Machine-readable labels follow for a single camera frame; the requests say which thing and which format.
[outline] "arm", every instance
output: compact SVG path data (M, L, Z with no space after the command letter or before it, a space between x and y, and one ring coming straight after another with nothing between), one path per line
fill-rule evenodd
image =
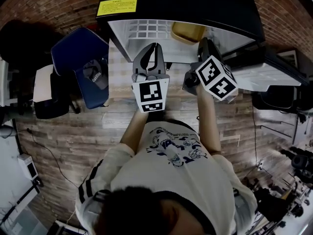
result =
M199 84L197 86L200 141L211 155L221 153L220 133L217 128L214 100Z
M149 113L141 113L137 110L128 125L120 143L126 144L135 154L138 152L138 145L141 139Z

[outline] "yellow container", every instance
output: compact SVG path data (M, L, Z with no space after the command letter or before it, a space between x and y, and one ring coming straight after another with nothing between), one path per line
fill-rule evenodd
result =
M174 22L171 36L185 44L194 45L202 39L204 31L205 26L203 25Z

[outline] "yellow label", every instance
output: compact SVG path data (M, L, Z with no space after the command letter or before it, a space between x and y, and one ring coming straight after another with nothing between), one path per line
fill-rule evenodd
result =
M97 16L135 12L137 0L108 0L100 2Z

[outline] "dark hair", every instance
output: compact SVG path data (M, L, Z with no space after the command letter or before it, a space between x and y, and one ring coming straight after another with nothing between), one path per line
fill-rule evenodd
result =
M105 196L94 231L96 235L165 235L167 223L150 189L127 187Z

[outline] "wooden floor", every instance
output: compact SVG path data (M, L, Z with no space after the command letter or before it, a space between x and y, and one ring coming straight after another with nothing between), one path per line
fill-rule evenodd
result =
M30 128L36 142L52 151L62 172L77 186L103 154L119 143L136 108L134 99L116 100L109 107L94 110L86 109L82 101L78 104L81 107L78 115L70 112L50 120L39 120L35 116L17 119L18 130ZM167 109L169 117L198 129L195 97L169 98ZM224 156L233 163L235 172L242 179L256 165L251 97L240 93L229 104L224 101L216 103L216 111ZM263 133L259 126L273 125L279 120L290 122L292 116L256 109L254 115L257 160L264 159L264 168L273 175L276 183L282 184L283 178L291 182L292 177L288 175L291 172L290 160L277 151L279 145L288 145L272 134ZM33 157L45 185L30 208L46 227L50 227L55 219L67 221L74 211L76 187L63 178L50 152L35 144L31 134L23 131L19 138L23 151ZM255 169L248 175L251 179L255 177L262 184L271 181L265 171ZM75 215L69 224L78 225Z

